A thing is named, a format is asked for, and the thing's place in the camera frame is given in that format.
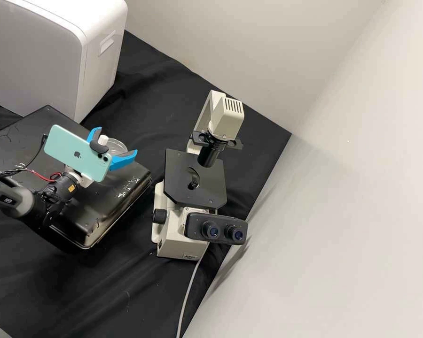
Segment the white box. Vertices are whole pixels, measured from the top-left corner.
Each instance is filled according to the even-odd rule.
[[[124,0],[0,0],[0,105],[80,122],[113,85]]]

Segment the white knob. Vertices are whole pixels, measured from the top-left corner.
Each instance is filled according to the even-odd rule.
[[[106,146],[106,145],[107,145],[107,143],[108,143],[108,136],[106,136],[106,135],[101,135],[101,136],[99,136],[98,143],[99,143],[101,146]]]

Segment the black cloth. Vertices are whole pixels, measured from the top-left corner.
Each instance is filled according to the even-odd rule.
[[[211,89],[217,88],[126,32],[116,82],[82,124],[101,126],[138,149],[137,161],[156,183],[163,177],[165,149],[185,150]],[[244,111],[244,149],[220,155],[228,203],[219,213],[242,219],[290,137],[251,108]],[[0,112],[0,127],[19,118]],[[153,186],[99,244],[75,255],[0,213],[0,326],[13,337],[175,337],[195,262],[156,256],[150,240]],[[228,249],[209,246],[182,331]]]

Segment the black knob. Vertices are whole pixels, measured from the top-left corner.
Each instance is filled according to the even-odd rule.
[[[188,189],[194,190],[197,188],[198,185],[199,183],[195,179],[192,179],[191,182],[188,184]]]
[[[155,209],[154,210],[154,217],[152,219],[153,223],[157,224],[164,224],[166,222],[166,218],[168,216],[168,213],[164,209]]]
[[[101,144],[99,144],[99,141],[97,140],[92,140],[91,142],[89,142],[89,147],[99,154],[104,154],[110,149],[107,146],[102,146]]]

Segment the mint green iphone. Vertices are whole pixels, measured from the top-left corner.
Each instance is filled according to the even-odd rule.
[[[96,182],[104,180],[112,158],[109,153],[95,152],[85,139],[57,124],[50,129],[44,151],[47,155]]]

